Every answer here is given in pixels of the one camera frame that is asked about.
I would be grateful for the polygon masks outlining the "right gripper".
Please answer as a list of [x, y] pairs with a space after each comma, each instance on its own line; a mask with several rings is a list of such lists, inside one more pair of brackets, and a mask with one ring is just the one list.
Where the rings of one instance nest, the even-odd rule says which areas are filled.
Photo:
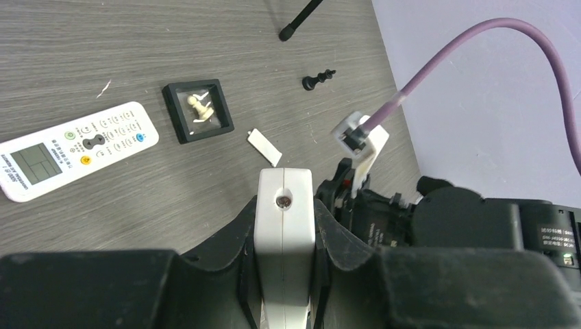
[[353, 197], [355, 169], [351, 166], [352, 160], [343, 158], [334, 177], [319, 185], [315, 197], [323, 202], [335, 220], [371, 247], [411, 246], [413, 205], [400, 193], [385, 197], [372, 191], [369, 175]]

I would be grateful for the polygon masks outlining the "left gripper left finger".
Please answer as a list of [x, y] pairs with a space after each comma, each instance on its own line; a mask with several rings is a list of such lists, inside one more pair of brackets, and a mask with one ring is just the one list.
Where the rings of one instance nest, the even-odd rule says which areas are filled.
[[251, 199], [188, 252], [35, 252], [1, 259], [2, 328], [257, 328]]

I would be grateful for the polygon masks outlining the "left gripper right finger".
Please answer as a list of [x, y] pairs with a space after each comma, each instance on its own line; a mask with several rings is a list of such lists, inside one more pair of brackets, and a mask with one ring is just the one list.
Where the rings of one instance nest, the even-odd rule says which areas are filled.
[[509, 249], [373, 248], [314, 201], [315, 328], [579, 328], [545, 256]]

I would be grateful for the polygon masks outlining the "white remote control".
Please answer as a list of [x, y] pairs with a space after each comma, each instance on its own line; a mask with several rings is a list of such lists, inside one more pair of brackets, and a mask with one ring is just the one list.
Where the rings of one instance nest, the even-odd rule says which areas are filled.
[[156, 145], [143, 105], [130, 101], [1, 144], [1, 190], [28, 202]]
[[254, 250], [270, 328], [307, 326], [314, 248], [311, 171], [261, 170]]

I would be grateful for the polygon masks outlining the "white battery cover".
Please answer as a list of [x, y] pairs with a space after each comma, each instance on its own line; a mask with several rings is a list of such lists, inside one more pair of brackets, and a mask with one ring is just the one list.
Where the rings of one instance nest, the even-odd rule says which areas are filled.
[[276, 167], [282, 158], [280, 152], [259, 130], [254, 128], [249, 131], [247, 137], [248, 143], [256, 149], [272, 167]]

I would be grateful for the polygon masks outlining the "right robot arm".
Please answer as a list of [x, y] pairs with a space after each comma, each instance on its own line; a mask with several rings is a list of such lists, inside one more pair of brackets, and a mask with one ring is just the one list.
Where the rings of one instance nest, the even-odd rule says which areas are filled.
[[447, 180], [423, 176], [421, 199], [382, 196], [369, 187], [353, 192], [355, 170], [341, 160], [316, 198], [366, 244], [377, 247], [526, 249], [548, 257], [574, 291], [580, 290], [580, 210], [539, 199], [485, 198]]

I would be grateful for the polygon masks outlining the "black chess piece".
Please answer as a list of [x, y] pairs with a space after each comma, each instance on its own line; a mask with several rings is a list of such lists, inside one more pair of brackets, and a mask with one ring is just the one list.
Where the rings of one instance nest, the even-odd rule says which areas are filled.
[[324, 83], [326, 80], [332, 79], [336, 70], [326, 69], [324, 72], [318, 73], [316, 76], [305, 76], [301, 83], [305, 90], [312, 91], [319, 83]]

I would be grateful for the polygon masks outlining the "black framed display case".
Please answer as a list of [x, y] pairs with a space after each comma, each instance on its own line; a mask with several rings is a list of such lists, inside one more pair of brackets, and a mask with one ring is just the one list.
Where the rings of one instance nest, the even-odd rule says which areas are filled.
[[162, 94], [179, 143], [234, 131], [218, 79], [170, 83], [162, 89]]

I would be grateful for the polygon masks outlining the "black music stand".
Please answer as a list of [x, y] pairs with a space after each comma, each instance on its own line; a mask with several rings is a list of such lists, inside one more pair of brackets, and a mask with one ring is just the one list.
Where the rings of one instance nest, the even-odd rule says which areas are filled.
[[289, 40], [298, 27], [319, 7], [323, 0], [310, 0], [303, 10], [278, 34], [282, 42]]

